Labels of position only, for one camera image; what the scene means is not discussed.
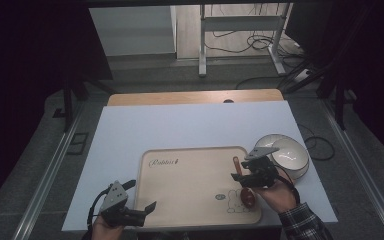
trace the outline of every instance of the person's left hand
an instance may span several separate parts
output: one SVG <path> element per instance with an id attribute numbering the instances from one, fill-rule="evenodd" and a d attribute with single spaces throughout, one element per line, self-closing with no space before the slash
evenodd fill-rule
<path id="1" fill-rule="evenodd" d="M 118 240 L 124 226 L 110 227 L 99 215 L 93 223 L 92 240 Z"/>

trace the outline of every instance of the metal desk leg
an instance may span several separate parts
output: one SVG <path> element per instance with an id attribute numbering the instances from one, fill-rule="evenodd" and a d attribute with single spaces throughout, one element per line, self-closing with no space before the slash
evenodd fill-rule
<path id="1" fill-rule="evenodd" d="M 201 36 L 199 45 L 199 76 L 207 75 L 207 57 L 205 48 L 205 5 L 201 5 Z"/>
<path id="2" fill-rule="evenodd" d="M 279 20 L 279 25 L 278 25 L 276 34 L 275 34 L 274 39 L 273 39 L 273 44 L 270 44 L 268 47 L 270 56 L 272 58 L 274 66 L 276 67 L 277 74 L 279 74 L 279 76 L 286 75 L 285 68 L 283 67 L 282 61 L 279 59 L 279 55 L 277 54 L 277 48 L 279 47 L 280 37 L 282 36 L 283 27 L 285 26 L 286 16 L 288 15 L 288 10 L 289 10 L 289 5 L 290 4 L 287 3 L 285 8 L 283 9 L 281 18 Z"/>

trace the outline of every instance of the person's right hand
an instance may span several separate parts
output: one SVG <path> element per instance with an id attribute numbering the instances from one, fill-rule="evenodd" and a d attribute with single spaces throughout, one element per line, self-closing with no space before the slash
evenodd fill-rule
<path id="1" fill-rule="evenodd" d="M 278 172 L 280 176 L 289 179 L 282 170 Z M 252 190 L 260 194 L 267 204 L 277 213 L 283 213 L 295 208 L 297 204 L 292 191 L 280 180 L 275 181 L 274 185 L 269 188 L 252 188 Z"/>

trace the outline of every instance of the white tabletop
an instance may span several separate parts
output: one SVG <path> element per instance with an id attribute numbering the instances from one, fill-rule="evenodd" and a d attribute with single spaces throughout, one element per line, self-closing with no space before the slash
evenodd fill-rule
<path id="1" fill-rule="evenodd" d="M 137 179 L 148 150 L 241 146 L 250 151 L 269 134 L 283 134 L 305 146 L 287 101 L 105 107 L 62 230 L 86 230 L 96 196 L 115 180 Z M 296 187 L 301 202 L 322 221 L 337 222 L 312 161 Z M 135 190 L 127 191 L 129 208 L 134 206 Z M 261 202 L 261 220 L 237 227 L 280 225 L 277 214 Z M 222 228 L 232 226 L 211 226 Z"/>

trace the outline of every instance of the hand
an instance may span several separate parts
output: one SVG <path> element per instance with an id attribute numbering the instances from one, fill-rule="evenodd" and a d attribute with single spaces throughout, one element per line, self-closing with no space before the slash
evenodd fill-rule
<path id="1" fill-rule="evenodd" d="M 110 227 L 99 215 L 93 223 L 92 240 L 117 240 L 120 239 L 124 226 Z"/>
<path id="2" fill-rule="evenodd" d="M 280 176 L 289 179 L 282 170 L 278 172 Z M 279 180 L 276 180 L 274 185 L 269 188 L 252 188 L 252 190 L 260 194 L 267 204 L 277 213 L 286 212 L 297 206 L 292 191 L 286 184 Z"/>

